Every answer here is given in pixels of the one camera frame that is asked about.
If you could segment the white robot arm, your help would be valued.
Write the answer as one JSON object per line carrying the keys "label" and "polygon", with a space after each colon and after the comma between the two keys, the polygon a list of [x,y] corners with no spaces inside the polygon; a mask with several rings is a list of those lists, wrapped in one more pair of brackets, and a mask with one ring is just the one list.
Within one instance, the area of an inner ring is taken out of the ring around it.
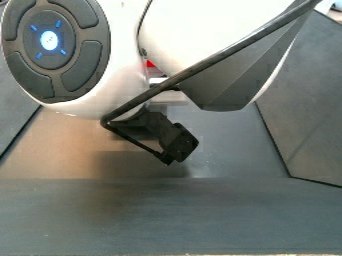
{"label": "white robot arm", "polygon": [[236,111],[271,86],[313,0],[9,0],[2,51],[27,95],[63,114],[132,118],[165,73],[206,111]]}

